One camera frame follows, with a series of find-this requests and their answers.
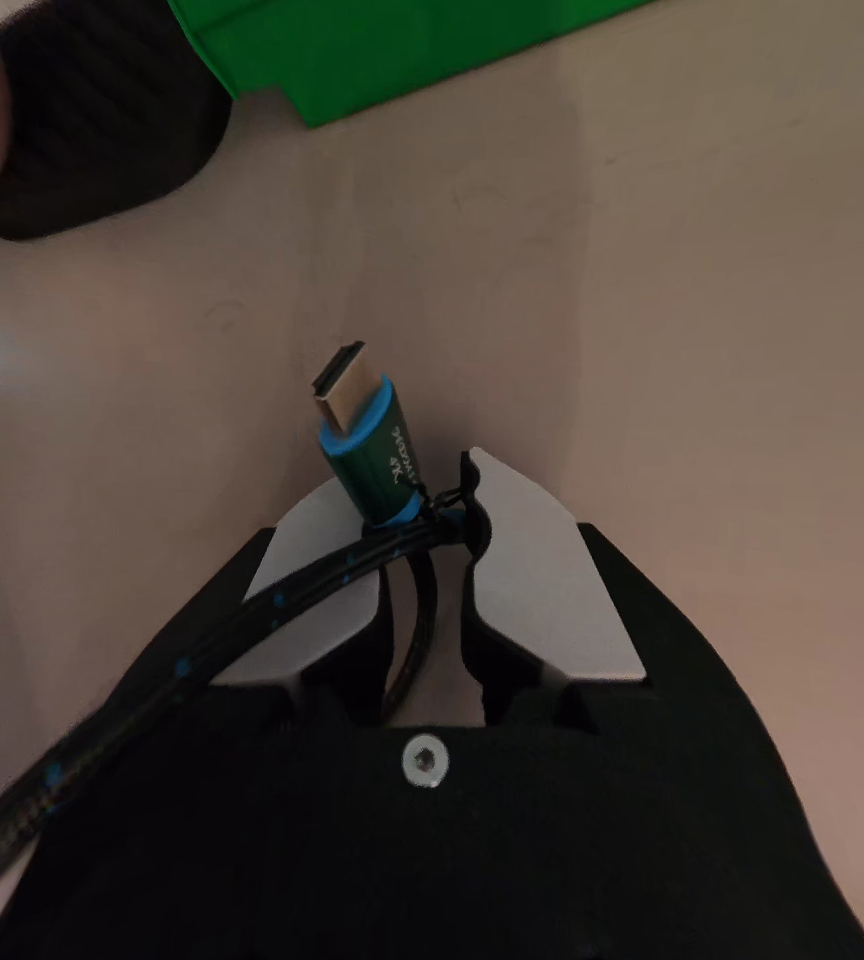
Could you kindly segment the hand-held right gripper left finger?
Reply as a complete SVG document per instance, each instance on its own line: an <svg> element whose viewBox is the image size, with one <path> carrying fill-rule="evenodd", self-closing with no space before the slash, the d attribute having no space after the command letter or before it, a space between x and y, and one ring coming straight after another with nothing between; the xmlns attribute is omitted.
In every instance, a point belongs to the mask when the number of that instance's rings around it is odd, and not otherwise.
<svg viewBox="0 0 864 960"><path fill-rule="evenodd" d="M278 523L245 600L309 563L350 546L362 518L340 481L307 494ZM379 614L380 574L369 573L280 628L213 678L214 687L294 686L300 672L321 662L370 627Z"/></svg>

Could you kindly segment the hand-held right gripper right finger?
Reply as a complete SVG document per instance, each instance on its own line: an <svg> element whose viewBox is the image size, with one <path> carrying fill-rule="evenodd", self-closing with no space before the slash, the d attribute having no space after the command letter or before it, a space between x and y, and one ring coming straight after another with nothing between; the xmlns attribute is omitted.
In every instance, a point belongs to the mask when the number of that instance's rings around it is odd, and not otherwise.
<svg viewBox="0 0 864 960"><path fill-rule="evenodd" d="M471 554L462 658L478 683L642 682L645 666L570 511L479 447L462 455L462 491Z"/></svg>

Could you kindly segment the black braided cable green plug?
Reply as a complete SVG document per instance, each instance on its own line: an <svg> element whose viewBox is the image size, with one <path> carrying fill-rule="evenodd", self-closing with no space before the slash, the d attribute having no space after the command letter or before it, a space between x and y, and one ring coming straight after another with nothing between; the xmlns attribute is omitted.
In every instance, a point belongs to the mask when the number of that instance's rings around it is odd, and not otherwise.
<svg viewBox="0 0 864 960"><path fill-rule="evenodd" d="M438 581L430 552L461 540L463 520L453 506L463 491L429 495L398 394L387 376L374 376L364 356L361 341L339 348L313 384L321 415L318 445L362 518L364 536L271 582L173 653L150 642L104 703L0 796L0 878L53 811L138 736L299 616L405 558L417 613L404 662L383 695L381 721L400 710L436 626Z"/></svg>

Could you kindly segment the green plastic bin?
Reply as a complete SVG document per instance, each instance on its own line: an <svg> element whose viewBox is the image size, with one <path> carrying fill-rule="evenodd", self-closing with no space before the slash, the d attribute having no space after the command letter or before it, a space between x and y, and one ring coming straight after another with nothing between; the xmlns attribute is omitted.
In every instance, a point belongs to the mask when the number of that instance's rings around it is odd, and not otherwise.
<svg viewBox="0 0 864 960"><path fill-rule="evenodd" d="M229 95L284 93L317 128L644 1L170 1Z"/></svg>

